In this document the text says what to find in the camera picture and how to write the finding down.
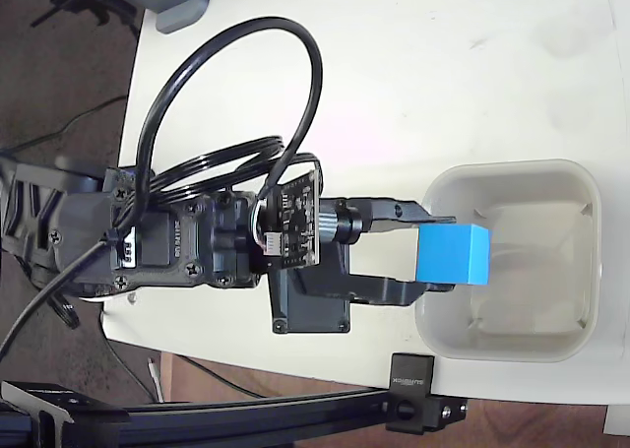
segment wire connector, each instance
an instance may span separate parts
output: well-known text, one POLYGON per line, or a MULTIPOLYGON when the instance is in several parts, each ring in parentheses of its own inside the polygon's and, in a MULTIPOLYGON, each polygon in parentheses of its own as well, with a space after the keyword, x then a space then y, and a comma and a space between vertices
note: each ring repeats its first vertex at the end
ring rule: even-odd
POLYGON ((283 255, 283 234, 278 231, 267 231, 265 233, 265 256, 283 255))
POLYGON ((118 244, 120 242, 120 231, 116 227, 110 228, 103 234, 101 241, 104 241, 109 246, 118 244))

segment blue cube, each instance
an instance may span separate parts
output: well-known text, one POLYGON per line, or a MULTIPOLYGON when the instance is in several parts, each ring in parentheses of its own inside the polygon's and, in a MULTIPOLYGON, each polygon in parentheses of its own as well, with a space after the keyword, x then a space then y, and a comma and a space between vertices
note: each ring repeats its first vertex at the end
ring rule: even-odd
POLYGON ((490 231, 476 224, 422 224, 415 279, 433 284, 488 284, 490 231))

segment wooden floor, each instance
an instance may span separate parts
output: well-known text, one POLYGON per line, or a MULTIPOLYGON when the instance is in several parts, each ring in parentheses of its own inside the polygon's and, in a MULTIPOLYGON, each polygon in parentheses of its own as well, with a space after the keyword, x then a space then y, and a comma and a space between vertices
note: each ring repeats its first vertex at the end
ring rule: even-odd
MULTIPOLYGON (((233 382, 268 396, 325 393, 351 388, 199 361, 233 382)), ((164 395, 173 402, 227 402, 247 397, 172 354, 162 355, 164 395)), ((630 437, 602 434, 605 407, 471 401, 466 421, 422 437, 375 426, 300 442, 317 448, 381 447, 630 447, 630 437)))

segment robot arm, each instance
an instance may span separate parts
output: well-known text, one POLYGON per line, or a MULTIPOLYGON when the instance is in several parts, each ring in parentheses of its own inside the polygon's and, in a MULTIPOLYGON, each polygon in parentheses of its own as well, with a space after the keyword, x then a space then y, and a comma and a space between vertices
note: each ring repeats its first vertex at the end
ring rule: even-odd
MULTIPOLYGON (((68 160, 57 165, 0 159, 2 247, 18 257, 38 288, 112 228, 133 196, 133 170, 68 160)), ((351 274, 349 249, 362 234, 455 219, 432 217, 413 201, 325 199, 319 191, 317 170, 276 186, 256 230, 250 223, 253 192, 222 190, 150 207, 64 292, 89 298, 139 287, 253 288, 268 275, 273 331, 344 333, 349 303, 410 305, 426 291, 465 284, 351 274), (254 233, 264 236, 264 249, 254 233)))

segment white plastic bin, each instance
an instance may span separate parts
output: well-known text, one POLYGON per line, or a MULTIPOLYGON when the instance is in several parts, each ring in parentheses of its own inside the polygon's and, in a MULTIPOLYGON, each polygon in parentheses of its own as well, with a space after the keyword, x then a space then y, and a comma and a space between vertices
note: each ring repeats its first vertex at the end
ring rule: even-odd
POLYGON ((416 304, 420 336, 464 359, 559 361, 596 324, 600 198, 568 160, 454 167, 429 187, 424 207, 492 232, 488 286, 456 286, 416 304))

